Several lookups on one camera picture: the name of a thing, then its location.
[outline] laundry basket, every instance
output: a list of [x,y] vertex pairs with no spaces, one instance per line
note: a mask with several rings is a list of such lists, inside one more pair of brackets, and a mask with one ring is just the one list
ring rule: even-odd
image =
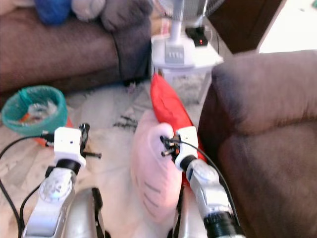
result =
[[[36,123],[22,123],[30,105],[47,105],[48,102],[55,106],[52,114]],[[26,136],[41,135],[43,131],[54,132],[60,126],[71,125],[63,93],[49,86],[23,88],[5,103],[1,114],[5,126]]]

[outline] sofa cushion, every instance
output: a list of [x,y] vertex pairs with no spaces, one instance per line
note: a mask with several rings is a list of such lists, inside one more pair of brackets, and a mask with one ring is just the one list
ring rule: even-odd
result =
[[317,237],[317,122],[233,135],[218,161],[248,238]]
[[107,68],[118,70],[113,37],[99,22],[70,17],[59,27],[45,26],[34,9],[18,9],[1,16],[0,39],[0,92]]
[[213,69],[212,86],[235,130],[256,134],[317,118],[316,65],[314,50],[241,55]]

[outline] blue pillow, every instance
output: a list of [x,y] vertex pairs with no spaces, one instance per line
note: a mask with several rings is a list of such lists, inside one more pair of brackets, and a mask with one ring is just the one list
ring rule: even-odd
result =
[[35,0],[35,8],[44,24],[60,25],[70,13],[71,0]]

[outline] brown sofa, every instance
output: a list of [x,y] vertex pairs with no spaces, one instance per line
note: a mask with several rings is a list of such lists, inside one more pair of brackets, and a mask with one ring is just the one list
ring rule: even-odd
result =
[[216,66],[199,123],[248,238],[317,237],[317,51]]
[[2,15],[0,106],[25,86],[68,92],[148,76],[151,12],[147,0],[108,0],[102,22],[72,15],[60,26],[45,26],[34,8]]

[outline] gray pillow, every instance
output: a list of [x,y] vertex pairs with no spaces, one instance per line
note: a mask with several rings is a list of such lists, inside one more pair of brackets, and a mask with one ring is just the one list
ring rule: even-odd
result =
[[107,31],[117,31],[142,22],[152,10],[151,0],[107,0],[101,20]]
[[99,16],[106,0],[72,0],[71,9],[81,21],[90,21]]

